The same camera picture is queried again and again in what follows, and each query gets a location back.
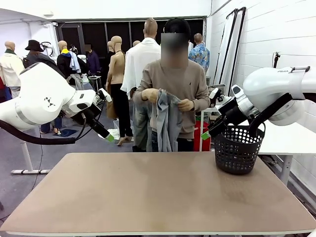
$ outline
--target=white shirt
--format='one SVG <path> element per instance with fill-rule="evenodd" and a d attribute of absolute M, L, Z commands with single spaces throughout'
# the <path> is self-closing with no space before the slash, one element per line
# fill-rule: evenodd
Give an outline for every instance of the white shirt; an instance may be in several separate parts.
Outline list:
<path fill-rule="evenodd" d="M 188 55 L 190 54 L 191 50 L 193 49 L 193 43 L 189 43 L 189 47 L 188 47 Z"/>
<path fill-rule="evenodd" d="M 121 90 L 127 93 L 129 99 L 131 89 L 139 87 L 142 81 L 145 66 L 160 58 L 161 47 L 153 38 L 144 38 L 141 43 L 126 52 L 125 72 Z"/>
<path fill-rule="evenodd" d="M 0 77 L 6 86 L 21 86 L 19 75 L 23 70 L 23 62 L 19 56 L 5 53 L 0 58 Z"/>

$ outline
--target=floral shirt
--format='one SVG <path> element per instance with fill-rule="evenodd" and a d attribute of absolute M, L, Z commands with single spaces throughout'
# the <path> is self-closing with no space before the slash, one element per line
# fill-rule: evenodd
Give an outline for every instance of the floral shirt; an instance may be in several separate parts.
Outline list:
<path fill-rule="evenodd" d="M 204 46 L 203 43 L 195 46 L 189 53 L 189 59 L 200 64 L 205 73 L 209 67 L 209 50 Z"/>

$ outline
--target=black pants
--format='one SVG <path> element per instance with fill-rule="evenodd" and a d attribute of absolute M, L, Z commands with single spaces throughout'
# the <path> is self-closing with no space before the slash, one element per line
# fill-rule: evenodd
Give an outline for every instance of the black pants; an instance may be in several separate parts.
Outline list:
<path fill-rule="evenodd" d="M 128 97 L 126 92 L 120 89 L 121 86 L 122 84 L 111 84 L 113 106 L 119 120 L 119 136 L 125 137 L 126 135 L 132 137 L 133 132 L 130 128 Z"/>
<path fill-rule="evenodd" d="M 178 138 L 177 142 L 179 152 L 193 152 L 193 139 Z M 158 152 L 158 135 L 155 131 L 152 131 L 152 149 L 153 152 Z"/>

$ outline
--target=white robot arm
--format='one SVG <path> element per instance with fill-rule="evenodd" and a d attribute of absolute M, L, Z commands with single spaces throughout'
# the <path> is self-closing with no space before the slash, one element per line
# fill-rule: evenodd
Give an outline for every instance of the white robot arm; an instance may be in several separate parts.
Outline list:
<path fill-rule="evenodd" d="M 19 97 L 0 104 L 0 127 L 3 129 L 7 130 L 8 127 L 12 130 L 11 125 L 20 131 L 27 130 L 51 122 L 62 112 L 79 124 L 88 124 L 102 137 L 109 136 L 108 131 L 95 119 L 101 110 L 93 103 L 96 96 L 93 90 L 76 91 L 44 63 L 26 68 L 20 74 L 20 80 Z M 112 100 L 103 89 L 98 95 L 107 101 Z"/>
<path fill-rule="evenodd" d="M 266 120 L 284 126 L 297 121 L 304 113 L 303 100 L 316 102 L 316 71 L 311 67 L 262 68 L 250 74 L 243 89 L 232 87 L 234 97 L 220 107 L 221 116 L 209 126 L 216 136 L 229 123 L 250 122 L 253 134 Z"/>

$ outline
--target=red bag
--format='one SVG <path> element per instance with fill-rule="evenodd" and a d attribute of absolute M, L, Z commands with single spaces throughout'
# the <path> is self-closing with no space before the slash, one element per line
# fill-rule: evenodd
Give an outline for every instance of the red bag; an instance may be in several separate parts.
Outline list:
<path fill-rule="evenodd" d="M 3 84 L 3 81 L 2 79 L 0 78 L 0 90 L 4 89 L 4 84 Z"/>
<path fill-rule="evenodd" d="M 199 141 L 201 139 L 201 134 L 200 134 L 200 124 L 201 121 L 196 121 L 195 125 L 195 130 L 194 130 L 194 151 L 199 152 Z M 207 132 L 208 123 L 204 122 L 203 123 L 203 133 Z M 202 141 L 202 151 L 203 152 L 209 152 L 211 150 L 211 138 L 208 138 L 204 141 Z"/>

